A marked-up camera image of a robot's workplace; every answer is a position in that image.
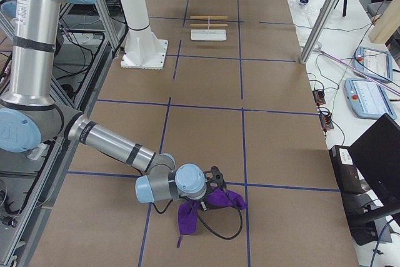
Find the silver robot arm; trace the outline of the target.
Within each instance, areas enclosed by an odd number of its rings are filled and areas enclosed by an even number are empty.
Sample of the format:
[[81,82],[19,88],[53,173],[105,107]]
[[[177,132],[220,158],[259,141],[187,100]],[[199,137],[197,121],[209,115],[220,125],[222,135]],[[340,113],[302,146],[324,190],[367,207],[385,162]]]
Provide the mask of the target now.
[[59,12],[67,1],[17,0],[10,84],[1,96],[1,148],[21,153],[62,136],[140,170],[135,190],[141,203],[205,197],[207,178],[195,164],[177,167],[171,155],[151,151],[52,99]]

